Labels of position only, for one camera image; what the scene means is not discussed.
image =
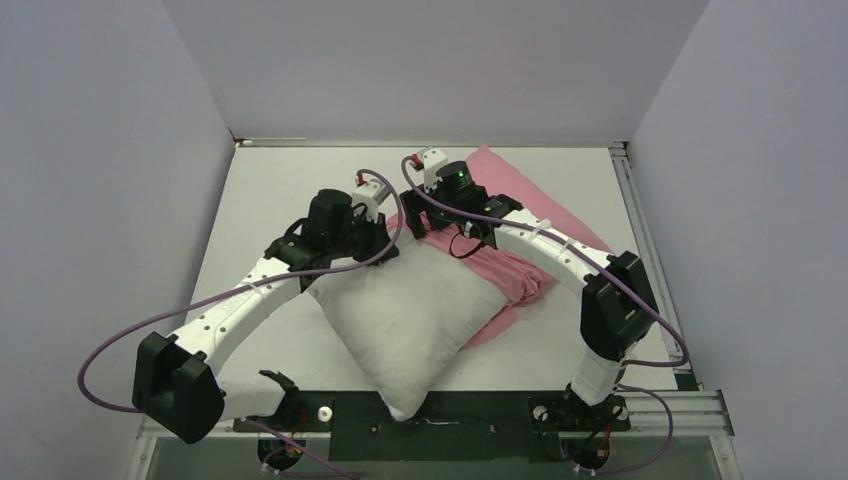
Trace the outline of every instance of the table surface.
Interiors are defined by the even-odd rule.
[[[232,288],[275,238],[305,215],[321,188],[350,191],[354,172],[371,168],[406,190],[400,159],[411,148],[239,148],[224,187],[193,300]],[[473,148],[445,148],[464,159]],[[615,251],[637,251],[607,149],[498,148],[507,161],[595,230]],[[386,201],[383,210],[395,207]],[[519,321],[494,340],[460,351],[433,390],[561,389],[583,353],[580,303],[561,285],[519,308]],[[195,318],[200,312],[189,316]],[[659,326],[635,349],[645,360],[668,360]],[[374,390],[309,295],[286,303],[243,342],[221,378],[279,370],[305,390]],[[676,389],[670,369],[631,367],[624,382]]]

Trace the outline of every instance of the white pillow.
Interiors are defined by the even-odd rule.
[[[400,255],[309,288],[395,420],[418,411],[468,340],[507,303],[460,260],[404,231]]]

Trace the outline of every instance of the wall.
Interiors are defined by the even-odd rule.
[[[748,479],[844,478],[848,3],[713,0],[630,154]]]
[[[76,370],[187,300],[231,154],[158,1],[0,2],[0,478],[123,478],[140,417]],[[133,364],[93,387],[126,404]]]
[[[707,0],[164,0],[236,136],[630,138]]]

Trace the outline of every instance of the white knob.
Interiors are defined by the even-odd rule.
[[[321,407],[318,409],[318,420],[321,420],[324,423],[330,421],[333,418],[333,409],[330,407]]]

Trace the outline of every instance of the pink fabric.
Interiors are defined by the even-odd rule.
[[[486,187],[489,195],[500,193],[521,202],[539,218],[548,219],[553,227],[586,245],[610,251],[609,246],[598,237],[585,223],[568,210],[557,204],[533,182],[522,175],[515,167],[507,163],[500,155],[493,153],[487,146],[481,146],[467,159],[468,169],[478,185]],[[427,219],[422,218],[429,229]],[[388,221],[389,227],[397,225],[397,216]],[[445,253],[448,253],[451,240],[453,251],[462,255],[474,248],[478,240],[456,237],[458,229],[454,226],[442,231],[430,231],[423,241]],[[526,305],[545,296],[546,284],[554,281],[547,273],[524,259],[507,252],[484,248],[473,256],[463,259],[469,268],[480,277],[494,283],[508,302],[506,306],[483,327],[465,347],[481,345],[500,335],[518,320],[514,307]]]

